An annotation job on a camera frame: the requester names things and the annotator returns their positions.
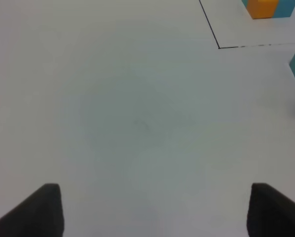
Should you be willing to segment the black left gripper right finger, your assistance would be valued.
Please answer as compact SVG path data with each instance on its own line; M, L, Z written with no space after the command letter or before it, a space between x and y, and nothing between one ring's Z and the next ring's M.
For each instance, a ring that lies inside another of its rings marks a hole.
M246 227L250 237L295 237L295 202L267 183L253 183Z

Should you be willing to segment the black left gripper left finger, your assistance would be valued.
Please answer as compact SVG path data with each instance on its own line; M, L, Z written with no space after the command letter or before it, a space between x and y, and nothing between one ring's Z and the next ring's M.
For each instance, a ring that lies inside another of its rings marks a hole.
M62 237L64 214L59 184L42 185L0 218L0 237Z

